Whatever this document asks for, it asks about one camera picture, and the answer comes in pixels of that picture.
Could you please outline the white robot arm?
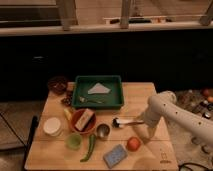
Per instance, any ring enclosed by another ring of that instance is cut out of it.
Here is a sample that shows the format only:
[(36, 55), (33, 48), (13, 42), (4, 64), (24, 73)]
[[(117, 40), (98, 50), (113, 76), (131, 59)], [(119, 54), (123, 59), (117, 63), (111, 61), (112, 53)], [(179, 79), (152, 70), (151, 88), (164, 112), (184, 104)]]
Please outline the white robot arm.
[(186, 130), (213, 146), (213, 121), (184, 110), (176, 105), (177, 98), (172, 91), (164, 91), (148, 98), (148, 107), (142, 113), (143, 121), (155, 127), (161, 117), (168, 117)]

